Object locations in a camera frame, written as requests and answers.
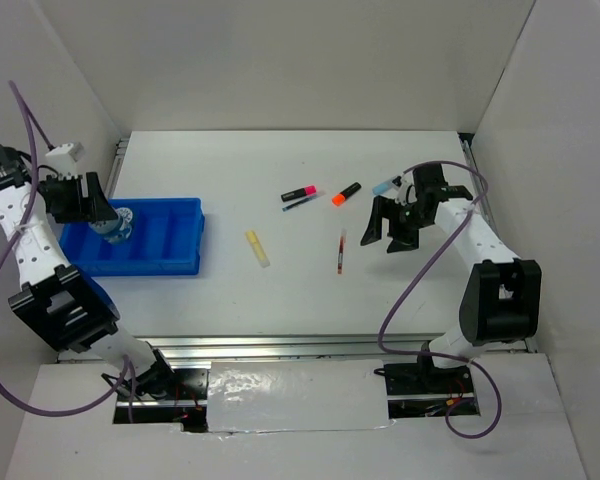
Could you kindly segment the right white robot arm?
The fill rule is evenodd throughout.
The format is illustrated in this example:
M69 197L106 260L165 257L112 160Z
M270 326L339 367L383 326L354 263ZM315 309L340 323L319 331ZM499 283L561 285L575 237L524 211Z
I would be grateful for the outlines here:
M394 197L375 196L360 241L366 246L388 236L388 252L414 251L420 231L437 226L447 238L432 258L438 260L453 247L468 268L457 323L417 353L416 379L428 392L440 391L451 371L492 345L533 337L542 280L536 261L520 258L497 236L479 212L479 198L467 187L447 182L444 165L429 161L411 167L402 174Z

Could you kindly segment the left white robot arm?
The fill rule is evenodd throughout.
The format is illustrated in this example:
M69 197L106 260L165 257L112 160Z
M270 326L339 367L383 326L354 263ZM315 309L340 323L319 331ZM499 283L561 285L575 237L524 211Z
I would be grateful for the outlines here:
M119 326L114 302L70 263L48 223L110 221L116 213L97 173L77 173L75 148L50 152L51 173L41 177L31 155L0 145L0 226L14 243L20 284L9 306L57 352L91 352L116 367L131 361L135 370L125 388L165 399L176 390L176 372L158 349Z

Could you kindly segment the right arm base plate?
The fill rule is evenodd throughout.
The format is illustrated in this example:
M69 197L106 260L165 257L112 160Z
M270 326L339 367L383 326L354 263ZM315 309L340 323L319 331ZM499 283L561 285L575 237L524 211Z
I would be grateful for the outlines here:
M389 396L464 396L474 393L467 367L438 371L426 370L418 363L389 363L376 368L374 374L384 379Z

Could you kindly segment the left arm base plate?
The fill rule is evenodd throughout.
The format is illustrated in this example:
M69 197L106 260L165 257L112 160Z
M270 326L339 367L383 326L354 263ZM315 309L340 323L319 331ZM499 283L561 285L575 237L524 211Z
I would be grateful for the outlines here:
M206 404L208 369L176 368L155 362L148 370L136 371L135 399L156 401L190 401L195 407Z

